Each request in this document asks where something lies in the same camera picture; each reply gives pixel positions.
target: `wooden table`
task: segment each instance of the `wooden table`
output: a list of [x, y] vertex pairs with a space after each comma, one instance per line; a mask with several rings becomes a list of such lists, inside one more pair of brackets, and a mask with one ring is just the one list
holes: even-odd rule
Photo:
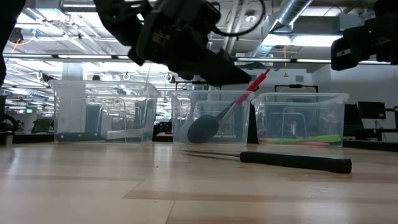
[[30, 144], [0, 148], [0, 223], [398, 223], [398, 154], [248, 146], [345, 156], [352, 174], [242, 164], [184, 149], [246, 147]]

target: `transparent storage container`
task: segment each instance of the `transparent storage container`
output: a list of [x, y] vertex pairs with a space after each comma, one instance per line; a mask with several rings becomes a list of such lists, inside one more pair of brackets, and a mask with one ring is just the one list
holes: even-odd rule
[[157, 98], [151, 84], [52, 80], [57, 142], [151, 142]]
[[175, 144], [247, 144], [253, 92], [170, 91], [169, 96]]
[[349, 94], [263, 93], [252, 101], [260, 144], [342, 146]]

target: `knife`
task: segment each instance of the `knife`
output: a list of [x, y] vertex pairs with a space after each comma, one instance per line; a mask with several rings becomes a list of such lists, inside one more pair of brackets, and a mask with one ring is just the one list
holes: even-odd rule
[[241, 152], [240, 154], [184, 151], [194, 154], [208, 154], [216, 156], [238, 157], [241, 162], [256, 163], [282, 167], [293, 167], [301, 169], [324, 170], [338, 174], [349, 174], [352, 170], [351, 159], [339, 159], [317, 156], [295, 156], [285, 154], [273, 154], [266, 152]]

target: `green utensil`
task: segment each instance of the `green utensil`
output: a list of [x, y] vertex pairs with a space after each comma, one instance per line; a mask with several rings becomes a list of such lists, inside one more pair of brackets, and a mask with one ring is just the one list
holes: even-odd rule
[[340, 142], [341, 137], [338, 134], [328, 135], [328, 136], [318, 136], [316, 138], [309, 139], [280, 139], [280, 140], [270, 140], [269, 144], [292, 144], [298, 142], [324, 142], [324, 143], [335, 143]]

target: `pink handle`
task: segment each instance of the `pink handle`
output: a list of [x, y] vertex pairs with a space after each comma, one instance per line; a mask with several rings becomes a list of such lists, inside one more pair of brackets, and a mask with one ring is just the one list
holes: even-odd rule
[[[267, 78], [268, 73], [269, 73], [269, 69], [266, 72], [264, 72], [263, 74], [259, 75], [255, 79], [255, 81], [252, 84], [250, 84], [249, 88], [247, 88], [246, 91], [254, 91], [261, 84], [261, 82]], [[249, 96], [249, 94], [247, 94], [247, 93], [241, 95], [241, 97], [239, 97], [235, 103], [237, 105], [241, 105], [248, 98], [248, 96]]]

